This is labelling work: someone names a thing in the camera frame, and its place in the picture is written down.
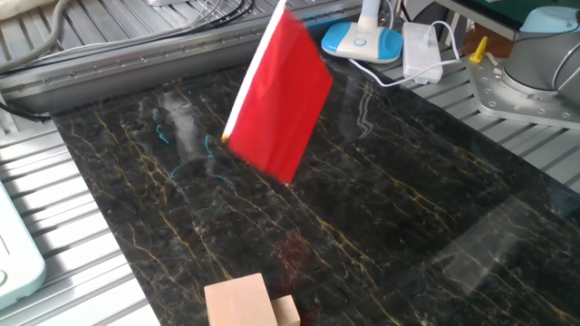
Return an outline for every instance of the wooden block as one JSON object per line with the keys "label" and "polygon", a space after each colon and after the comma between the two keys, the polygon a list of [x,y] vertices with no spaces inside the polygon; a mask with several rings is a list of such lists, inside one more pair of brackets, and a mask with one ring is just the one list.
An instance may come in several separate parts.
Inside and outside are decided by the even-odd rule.
{"label": "wooden block", "polygon": [[300,326],[300,315],[298,315],[292,295],[272,301],[272,309],[274,309],[278,326]]}
{"label": "wooden block", "polygon": [[276,326],[261,273],[205,287],[210,326]]}

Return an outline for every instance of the yellow object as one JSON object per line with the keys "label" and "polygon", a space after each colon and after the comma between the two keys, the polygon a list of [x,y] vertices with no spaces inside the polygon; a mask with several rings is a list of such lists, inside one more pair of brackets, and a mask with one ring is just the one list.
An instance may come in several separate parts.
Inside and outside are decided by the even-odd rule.
{"label": "yellow object", "polygon": [[478,49],[471,54],[469,60],[471,62],[480,63],[483,60],[483,53],[486,51],[486,46],[488,45],[488,37],[483,36],[481,42],[479,42]]}

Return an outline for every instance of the black marble surface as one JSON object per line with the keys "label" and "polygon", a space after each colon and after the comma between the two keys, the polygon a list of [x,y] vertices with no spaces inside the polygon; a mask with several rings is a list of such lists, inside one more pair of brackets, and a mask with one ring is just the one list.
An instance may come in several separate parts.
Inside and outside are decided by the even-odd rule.
{"label": "black marble surface", "polygon": [[336,62],[279,185],[218,142],[245,68],[55,118],[162,324],[208,325],[203,287],[251,273],[303,325],[580,324],[577,194]]}

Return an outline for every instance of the white plastic container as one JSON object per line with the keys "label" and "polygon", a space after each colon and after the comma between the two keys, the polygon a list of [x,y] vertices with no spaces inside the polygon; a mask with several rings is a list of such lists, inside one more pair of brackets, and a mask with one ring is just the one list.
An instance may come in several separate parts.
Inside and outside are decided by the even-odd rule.
{"label": "white plastic container", "polygon": [[0,309],[38,290],[45,276],[44,259],[0,182]]}

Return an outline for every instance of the red flag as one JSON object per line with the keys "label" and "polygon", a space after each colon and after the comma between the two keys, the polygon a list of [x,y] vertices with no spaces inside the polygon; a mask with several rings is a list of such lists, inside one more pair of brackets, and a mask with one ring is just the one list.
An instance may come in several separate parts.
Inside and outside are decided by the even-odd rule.
{"label": "red flag", "polygon": [[291,182],[331,84],[310,34],[279,1],[222,139],[253,167]]}

